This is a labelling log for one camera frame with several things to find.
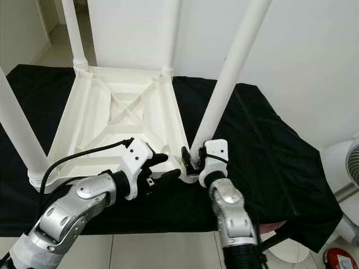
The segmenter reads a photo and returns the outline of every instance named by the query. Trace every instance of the black fabric cover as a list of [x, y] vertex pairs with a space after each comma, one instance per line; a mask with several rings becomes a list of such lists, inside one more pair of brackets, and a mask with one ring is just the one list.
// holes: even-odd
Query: black fabric cover
[[[75, 78], [72, 68], [17, 66], [8, 80], [47, 154]], [[215, 80], [175, 77], [176, 94], [188, 143], [192, 144]], [[214, 138], [228, 141], [229, 177], [252, 202], [260, 223], [287, 220], [281, 230], [318, 251], [339, 223], [342, 212], [324, 176], [319, 153], [286, 125], [256, 86], [238, 84], [242, 105], [255, 121], [272, 156], [264, 151], [248, 112], [232, 95]], [[0, 236], [19, 236], [31, 227], [38, 193], [26, 168], [0, 129]], [[154, 194], [120, 200], [92, 219], [83, 234], [211, 231], [216, 220], [206, 189], [179, 179], [162, 180]]]

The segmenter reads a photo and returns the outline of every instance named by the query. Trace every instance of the tile floor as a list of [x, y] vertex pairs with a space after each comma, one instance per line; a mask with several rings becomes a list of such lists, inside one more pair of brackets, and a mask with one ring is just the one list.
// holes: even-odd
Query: tile floor
[[[91, 24], [88, 17], [79, 17], [82, 46], [89, 65], [96, 66]], [[50, 33], [52, 47], [38, 60], [41, 66], [72, 67], [72, 51], [66, 25], [57, 25]]]
[[[90, 21], [79, 17], [79, 28], [86, 58], [96, 66]], [[52, 47], [39, 59], [38, 65], [71, 67], [72, 52], [67, 29], [58, 25], [50, 34]], [[0, 256], [14, 244], [16, 238], [0, 238]], [[145, 268], [145, 269], [222, 269], [222, 249], [218, 233], [165, 233], [132, 235], [80, 236], [60, 264], [60, 269]], [[330, 247], [341, 247], [359, 261], [359, 249], [342, 239], [326, 245], [319, 254], [310, 253], [302, 263], [291, 264], [267, 252], [269, 268], [322, 269], [322, 255]]]

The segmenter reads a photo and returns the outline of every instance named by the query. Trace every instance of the floor tile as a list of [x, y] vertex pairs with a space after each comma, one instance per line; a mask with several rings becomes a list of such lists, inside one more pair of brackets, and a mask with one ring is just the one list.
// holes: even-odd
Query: floor tile
[[111, 269], [220, 269], [212, 232], [115, 235]]
[[219, 255], [220, 265], [224, 269], [225, 268], [224, 256], [223, 256], [222, 245], [220, 243], [219, 233], [218, 233], [218, 231], [214, 231], [213, 234], [214, 234], [215, 243], [217, 245], [217, 251], [218, 251], [218, 255]]
[[112, 235], [82, 235], [64, 256], [58, 269], [108, 269]]
[[49, 35], [52, 44], [70, 44], [66, 25], [58, 24]]
[[0, 259], [12, 248], [17, 237], [0, 237]]
[[88, 60], [90, 66], [97, 66], [94, 46], [89, 46], [85, 53], [85, 57]]
[[268, 260], [267, 265], [269, 269], [317, 269], [316, 263], [310, 254], [303, 262], [299, 263], [284, 262], [271, 254], [270, 251], [266, 251], [265, 255]]
[[[261, 234], [262, 241], [265, 241], [274, 235], [274, 231]], [[308, 248], [292, 239], [284, 240], [279, 244], [271, 247], [269, 250], [273, 255], [288, 263], [300, 263], [309, 255]]]
[[68, 44], [53, 44], [37, 64], [51, 67], [72, 67], [72, 51]]
[[325, 245], [319, 253], [315, 253], [315, 252], [310, 252], [311, 256], [313, 257], [315, 264], [317, 265], [317, 267], [319, 269], [324, 269], [324, 262], [323, 262], [323, 254], [324, 252], [330, 247], [328, 247], [327, 245]]

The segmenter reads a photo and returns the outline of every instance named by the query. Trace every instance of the red object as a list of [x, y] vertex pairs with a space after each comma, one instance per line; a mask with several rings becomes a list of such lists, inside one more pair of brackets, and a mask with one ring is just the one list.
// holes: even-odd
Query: red object
[[279, 229], [280, 227], [282, 227], [287, 221], [281, 221], [281, 222], [275, 222], [275, 223], [270, 223], [270, 224], [260, 224], [259, 225], [259, 231], [260, 234], [266, 234], [269, 233], [270, 231], [274, 231]]
[[340, 248], [328, 249], [323, 256], [325, 269], [358, 269], [353, 257]]

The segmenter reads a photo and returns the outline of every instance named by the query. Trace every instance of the gray tape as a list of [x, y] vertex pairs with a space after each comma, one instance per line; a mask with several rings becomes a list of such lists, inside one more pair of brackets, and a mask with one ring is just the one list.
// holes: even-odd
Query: gray tape
[[16, 269], [55, 269], [63, 257], [39, 248], [25, 234], [11, 248], [10, 256]]

